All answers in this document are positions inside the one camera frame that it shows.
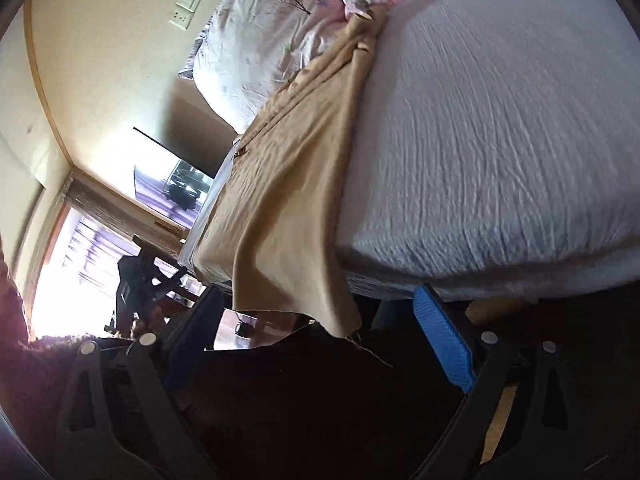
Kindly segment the dark framed mirror panel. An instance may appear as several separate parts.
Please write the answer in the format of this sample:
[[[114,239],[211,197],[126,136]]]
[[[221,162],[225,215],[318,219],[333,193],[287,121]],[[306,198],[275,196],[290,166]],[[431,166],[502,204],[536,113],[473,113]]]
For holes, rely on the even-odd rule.
[[[138,144],[132,174],[134,198],[180,228],[192,229],[232,144],[213,160],[194,165],[139,128],[134,127],[134,133]]]

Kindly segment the brown window curtain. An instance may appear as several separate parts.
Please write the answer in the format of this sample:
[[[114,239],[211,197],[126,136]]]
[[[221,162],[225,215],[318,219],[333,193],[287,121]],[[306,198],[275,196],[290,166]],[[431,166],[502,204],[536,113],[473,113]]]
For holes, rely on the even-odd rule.
[[[81,170],[70,173],[63,188],[70,206],[132,240],[135,235],[177,259],[186,230],[149,208],[113,191]]]

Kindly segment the grey-purple textured bed sheet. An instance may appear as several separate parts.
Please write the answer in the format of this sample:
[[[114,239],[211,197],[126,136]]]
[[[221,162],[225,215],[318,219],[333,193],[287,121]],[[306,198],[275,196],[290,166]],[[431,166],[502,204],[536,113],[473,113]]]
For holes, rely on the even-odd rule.
[[[639,276],[639,39],[616,0],[408,0],[363,90],[353,289],[572,296]]]

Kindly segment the white floral pillow with tree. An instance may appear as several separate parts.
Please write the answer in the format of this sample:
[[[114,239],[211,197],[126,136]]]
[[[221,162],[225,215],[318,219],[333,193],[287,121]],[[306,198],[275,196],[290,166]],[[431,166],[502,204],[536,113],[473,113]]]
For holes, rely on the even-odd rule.
[[[242,134],[345,25],[342,0],[220,0],[178,77]]]

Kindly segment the white wall switch and socket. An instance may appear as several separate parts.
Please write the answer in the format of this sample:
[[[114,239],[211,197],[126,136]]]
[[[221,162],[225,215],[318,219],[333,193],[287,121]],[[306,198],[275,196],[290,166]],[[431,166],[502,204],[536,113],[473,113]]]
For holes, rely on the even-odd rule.
[[[181,30],[187,30],[201,0],[177,0],[171,11],[169,24]]]

